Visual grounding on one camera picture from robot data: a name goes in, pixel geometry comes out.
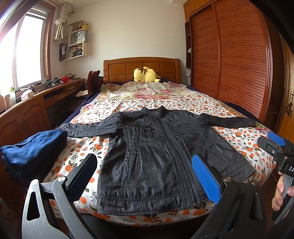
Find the folded blue cloth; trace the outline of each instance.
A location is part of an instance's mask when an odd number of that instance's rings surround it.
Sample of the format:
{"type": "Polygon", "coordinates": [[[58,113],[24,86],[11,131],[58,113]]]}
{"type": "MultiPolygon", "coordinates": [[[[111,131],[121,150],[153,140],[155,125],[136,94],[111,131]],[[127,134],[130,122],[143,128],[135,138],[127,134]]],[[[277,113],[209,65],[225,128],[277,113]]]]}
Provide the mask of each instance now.
{"type": "Polygon", "coordinates": [[[1,147],[2,161],[9,173],[25,184],[35,178],[43,180],[64,149],[66,140],[66,131],[40,132],[18,144],[1,147]]]}

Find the jacket sleeve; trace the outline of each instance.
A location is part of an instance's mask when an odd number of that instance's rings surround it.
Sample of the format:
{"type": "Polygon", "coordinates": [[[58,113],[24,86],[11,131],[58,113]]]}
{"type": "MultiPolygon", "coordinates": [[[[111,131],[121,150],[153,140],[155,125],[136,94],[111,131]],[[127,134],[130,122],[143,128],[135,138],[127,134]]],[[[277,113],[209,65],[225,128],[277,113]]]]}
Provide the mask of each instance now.
{"type": "Polygon", "coordinates": [[[59,130],[67,131],[68,137],[83,138],[117,133],[122,126],[123,113],[117,112],[108,116],[101,122],[91,124],[65,123],[58,127],[59,130]]]}
{"type": "Polygon", "coordinates": [[[199,120],[207,122],[211,126],[221,126],[225,128],[245,128],[245,127],[255,127],[255,120],[245,117],[229,117],[222,118],[209,114],[200,114],[199,120]]]}

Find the tied curtain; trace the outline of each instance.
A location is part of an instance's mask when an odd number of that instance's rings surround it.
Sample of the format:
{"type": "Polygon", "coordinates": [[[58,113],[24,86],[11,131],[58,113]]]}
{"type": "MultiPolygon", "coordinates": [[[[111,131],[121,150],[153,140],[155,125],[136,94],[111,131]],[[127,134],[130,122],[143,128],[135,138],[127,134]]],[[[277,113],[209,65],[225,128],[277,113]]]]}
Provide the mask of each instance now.
{"type": "Polygon", "coordinates": [[[60,40],[63,38],[63,26],[67,23],[68,15],[72,12],[71,6],[67,3],[63,4],[60,12],[60,18],[55,21],[57,26],[55,39],[60,40]]]}

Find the bolt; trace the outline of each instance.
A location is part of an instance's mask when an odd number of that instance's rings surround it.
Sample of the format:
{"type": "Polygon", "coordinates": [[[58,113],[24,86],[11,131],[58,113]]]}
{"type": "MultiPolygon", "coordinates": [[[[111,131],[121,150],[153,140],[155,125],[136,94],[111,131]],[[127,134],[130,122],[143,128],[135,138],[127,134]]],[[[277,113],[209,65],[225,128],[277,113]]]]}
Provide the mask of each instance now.
{"type": "Polygon", "coordinates": [[[31,182],[31,184],[32,184],[32,185],[36,185],[38,182],[39,182],[38,179],[34,179],[34,180],[31,182]]]}
{"type": "Polygon", "coordinates": [[[232,181],[232,178],[229,177],[229,176],[224,176],[224,177],[223,177],[223,180],[224,180],[225,182],[231,182],[231,181],[232,181]]]}
{"type": "Polygon", "coordinates": [[[251,184],[254,185],[254,186],[257,186],[257,185],[258,185],[258,182],[257,182],[256,180],[254,180],[254,179],[252,179],[250,182],[251,182],[251,184]]]}
{"type": "Polygon", "coordinates": [[[57,179],[59,182],[63,182],[64,180],[65,180],[65,176],[60,176],[60,177],[58,177],[58,179],[57,179]]]}

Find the tissue box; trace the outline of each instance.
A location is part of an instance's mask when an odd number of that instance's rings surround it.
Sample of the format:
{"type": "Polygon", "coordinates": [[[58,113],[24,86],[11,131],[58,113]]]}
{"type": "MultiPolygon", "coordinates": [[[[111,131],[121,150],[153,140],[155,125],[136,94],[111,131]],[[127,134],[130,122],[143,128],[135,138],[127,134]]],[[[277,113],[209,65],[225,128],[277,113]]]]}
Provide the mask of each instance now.
{"type": "Polygon", "coordinates": [[[25,100],[25,99],[31,98],[32,96],[34,96],[33,91],[31,89],[26,90],[24,93],[22,93],[21,100],[25,100]]]}

